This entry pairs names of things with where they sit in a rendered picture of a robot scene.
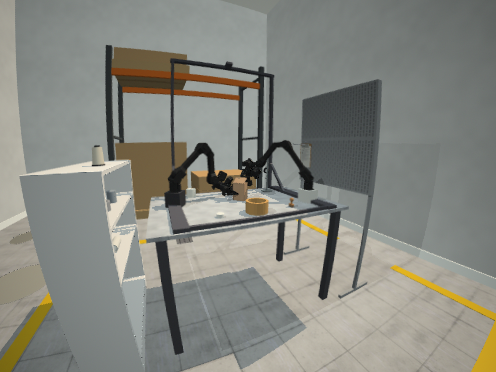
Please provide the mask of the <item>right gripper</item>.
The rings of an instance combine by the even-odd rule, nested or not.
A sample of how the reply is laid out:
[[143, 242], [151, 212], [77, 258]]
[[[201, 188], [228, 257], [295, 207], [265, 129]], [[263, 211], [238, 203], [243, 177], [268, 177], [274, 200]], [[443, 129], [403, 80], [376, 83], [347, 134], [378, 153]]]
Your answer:
[[[222, 183], [223, 183], [223, 182], [222, 182]], [[229, 186], [225, 186], [225, 185], [224, 185], [224, 184], [222, 184], [222, 183], [220, 184], [220, 191], [222, 191], [222, 195], [223, 195], [223, 196], [226, 196], [226, 195], [227, 195], [227, 196], [228, 196], [228, 195], [238, 195], [238, 193], [237, 193], [237, 192], [235, 192], [235, 191], [233, 190], [233, 184], [228, 184]], [[231, 186], [232, 186], [232, 187], [231, 187]], [[223, 187], [226, 187], [226, 188], [224, 188], [224, 190], [222, 190], [222, 189], [223, 189]], [[225, 194], [225, 193], [227, 193], [227, 194]]]

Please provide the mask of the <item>black metal gantry frame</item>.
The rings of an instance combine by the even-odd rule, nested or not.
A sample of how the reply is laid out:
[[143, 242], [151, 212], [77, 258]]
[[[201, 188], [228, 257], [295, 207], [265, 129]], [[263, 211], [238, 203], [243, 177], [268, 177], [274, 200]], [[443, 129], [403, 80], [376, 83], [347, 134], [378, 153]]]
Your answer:
[[[174, 156], [174, 63], [215, 68], [215, 69], [222, 69], [222, 70], [229, 70], [229, 71], [247, 73], [247, 74], [252, 74], [252, 75], [257, 75], [257, 76], [263, 76], [263, 77], [266, 77], [264, 75], [268, 75], [267, 77], [270, 78], [270, 80], [269, 80], [269, 142], [268, 142], [268, 149], [269, 149], [269, 147], [273, 143], [274, 75], [268, 74], [268, 73], [263, 73], [263, 72], [258, 72], [258, 71], [253, 71], [253, 70], [248, 70], [248, 69], [236, 68], [236, 67], [232, 67], [231, 69], [228, 69], [228, 68], [225, 68], [225, 65], [218, 65], [218, 64], [198, 62], [198, 61], [190, 61], [190, 60], [182, 60], [182, 59], [174, 59], [174, 58], [170, 59], [170, 63], [171, 63], [171, 148], [172, 148], [171, 149], [171, 155], [172, 155], [172, 171], [175, 169], [175, 156]], [[209, 65], [209, 66], [207, 66], [207, 65]], [[222, 68], [220, 68], [220, 67], [222, 67]], [[271, 78], [272, 78], [272, 81], [271, 81]], [[276, 170], [272, 164], [272, 154], [270, 155], [270, 157], [268, 159], [268, 168], [269, 168], [268, 188], [270, 188], [270, 186], [271, 186], [272, 171], [273, 171], [274, 176], [278, 182], [280, 189], [282, 191], [285, 191], [283, 188], [283, 185], [282, 185], [282, 183], [278, 177], [278, 174], [277, 174], [277, 172], [276, 172]]]

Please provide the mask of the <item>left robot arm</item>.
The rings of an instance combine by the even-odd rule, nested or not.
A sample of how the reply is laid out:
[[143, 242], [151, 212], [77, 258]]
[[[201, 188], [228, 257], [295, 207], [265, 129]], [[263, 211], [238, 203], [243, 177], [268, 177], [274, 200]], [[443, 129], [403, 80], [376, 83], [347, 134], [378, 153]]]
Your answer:
[[[314, 190], [314, 189], [311, 189], [313, 187], [313, 179], [314, 179], [314, 177], [311, 175], [311, 178], [312, 178], [312, 182], [311, 182], [311, 178], [309, 178], [309, 176], [310, 176], [309, 175], [309, 172], [307, 172], [307, 170], [305, 170], [305, 168], [303, 167], [304, 166], [303, 163], [300, 162], [301, 160], [299, 159], [299, 157], [297, 156], [297, 154], [293, 150], [293, 147], [292, 147], [291, 142], [288, 141], [288, 140], [283, 140], [282, 142], [274, 142], [274, 143], [272, 143], [272, 145], [265, 152], [265, 154], [261, 158], [259, 158], [256, 162], [253, 162], [250, 158], [248, 158], [246, 160], [246, 161], [249, 161], [250, 162], [251, 168], [254, 168], [254, 169], [251, 169], [251, 171], [252, 171], [252, 177], [254, 177], [254, 179], [258, 179], [259, 178], [259, 175], [262, 172], [259, 168], [260, 167], [264, 167], [264, 165], [267, 162], [267, 159], [270, 157], [270, 155], [274, 152], [274, 150], [277, 147], [283, 147], [290, 154], [290, 156], [292, 157], [292, 159], [294, 160], [294, 162], [298, 166], [298, 168], [300, 170], [300, 172], [298, 172], [298, 173], [304, 179], [304, 188], [302, 188], [302, 189], [304, 189], [304, 190]], [[254, 163], [254, 164], [251, 164], [251, 163]]]

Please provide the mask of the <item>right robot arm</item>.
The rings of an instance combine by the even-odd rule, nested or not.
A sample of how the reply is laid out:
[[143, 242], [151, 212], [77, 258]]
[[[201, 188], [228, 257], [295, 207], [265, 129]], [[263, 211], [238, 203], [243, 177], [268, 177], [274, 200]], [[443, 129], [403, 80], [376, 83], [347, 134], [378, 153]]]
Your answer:
[[[206, 151], [208, 151], [208, 152], [206, 152]], [[207, 156], [207, 164], [208, 164], [207, 183], [213, 185], [212, 189], [213, 190], [215, 190], [215, 188], [220, 189], [220, 184], [223, 181], [225, 181], [225, 182], [223, 182], [223, 184], [225, 186], [228, 186], [228, 184], [231, 184], [233, 177], [231, 177], [231, 176], [227, 177], [227, 173], [225, 173], [223, 171], [219, 171], [218, 176], [215, 174], [214, 153], [212, 152], [212, 150], [208, 146], [208, 144], [207, 143], [198, 143], [195, 147], [194, 152], [183, 162], [183, 164], [181, 166], [174, 169], [171, 172], [171, 175], [168, 177], [169, 190], [170, 190], [169, 192], [178, 193], [178, 192], [182, 191], [180, 182], [187, 175], [186, 170], [198, 158], [198, 156], [203, 154], [203, 153]], [[209, 153], [210, 153], [210, 155], [209, 155]], [[226, 177], [227, 177], [227, 179], [226, 179]], [[174, 180], [169, 180], [169, 178], [172, 178], [172, 179], [174, 178]]]

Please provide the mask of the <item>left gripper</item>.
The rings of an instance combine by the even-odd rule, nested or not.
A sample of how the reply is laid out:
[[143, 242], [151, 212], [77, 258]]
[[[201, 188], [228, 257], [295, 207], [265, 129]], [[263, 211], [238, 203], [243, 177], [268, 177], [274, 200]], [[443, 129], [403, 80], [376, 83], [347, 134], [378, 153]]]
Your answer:
[[[252, 171], [250, 169], [254, 169], [254, 168], [251, 168], [251, 165], [250, 165], [250, 162], [249, 161], [243, 161], [242, 162], [242, 166], [246, 166], [246, 167], [245, 167], [245, 169], [242, 169], [241, 176], [243, 178], [247, 178], [248, 181], [246, 180], [245, 182], [248, 182], [248, 186], [252, 186], [252, 180], [250, 180], [250, 177], [252, 177]], [[247, 169], [247, 167], [248, 167], [248, 169]], [[246, 176], [243, 176], [243, 175], [246, 175]]]

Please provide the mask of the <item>brown cardboard box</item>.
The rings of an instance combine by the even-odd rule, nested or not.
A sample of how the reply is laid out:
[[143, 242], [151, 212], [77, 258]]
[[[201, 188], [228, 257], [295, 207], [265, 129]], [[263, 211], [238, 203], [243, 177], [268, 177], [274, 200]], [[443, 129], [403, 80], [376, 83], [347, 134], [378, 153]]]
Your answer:
[[247, 178], [236, 177], [233, 182], [233, 190], [238, 193], [238, 195], [233, 195], [233, 200], [245, 201], [247, 199], [248, 192], [248, 182], [245, 182]]

